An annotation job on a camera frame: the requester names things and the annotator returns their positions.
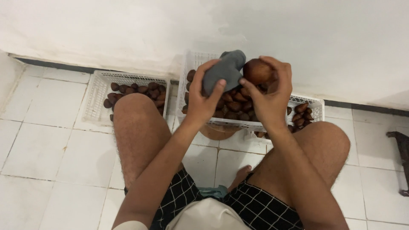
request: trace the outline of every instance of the hand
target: hand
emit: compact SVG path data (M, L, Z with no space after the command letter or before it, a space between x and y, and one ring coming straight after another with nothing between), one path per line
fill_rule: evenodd
M252 97L257 118L267 131L287 128L285 113L292 91L291 65L268 56L260 56L260 59L269 64L277 73L277 80L270 83L268 94L261 94L252 83L244 78L241 78L239 83Z
M210 60L199 66L193 77L189 91L189 106L187 109L186 120L193 121L202 127L210 120L216 110L216 104L220 100L226 86L226 80L219 80L213 88L209 98L202 96L202 80L206 70L210 69L220 59Z

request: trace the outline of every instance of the right hand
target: right hand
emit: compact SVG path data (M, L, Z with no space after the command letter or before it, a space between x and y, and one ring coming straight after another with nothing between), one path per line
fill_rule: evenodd
M270 84L268 94L261 94L251 82L244 78L241 78L239 83L249 92L253 99L256 116L267 131L287 129L285 114L292 92L291 65L269 56L260 56L259 58L277 72L278 79Z

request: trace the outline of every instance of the gray cloth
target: gray cloth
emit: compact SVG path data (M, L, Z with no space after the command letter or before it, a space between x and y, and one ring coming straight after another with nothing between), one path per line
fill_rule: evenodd
M211 95L218 80L226 80L226 92L237 87L239 79L243 77L240 70L246 63L246 55L241 50L224 52L220 59L221 61L204 74L202 85L207 95Z

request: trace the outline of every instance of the left hand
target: left hand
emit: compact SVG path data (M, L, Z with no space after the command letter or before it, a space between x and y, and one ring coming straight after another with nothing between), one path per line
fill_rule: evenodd
M201 66L195 73L189 90L189 106L185 120L195 122L202 127L210 120L216 110L216 104L220 100L226 86L226 80L219 80L213 88L209 98L202 96L202 80L206 70L210 69L220 59L210 60Z

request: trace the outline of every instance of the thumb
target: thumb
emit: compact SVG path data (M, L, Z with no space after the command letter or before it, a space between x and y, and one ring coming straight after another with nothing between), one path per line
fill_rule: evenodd
M263 96L253 83L249 82L247 79L241 78L238 82L247 90L247 92L249 92L253 100Z
M220 98L222 97L223 91L225 90L225 86L226 86L226 80L221 79L219 80L216 85L213 88L213 92L211 93L210 97L209 97L209 101L212 104L215 104L220 100Z

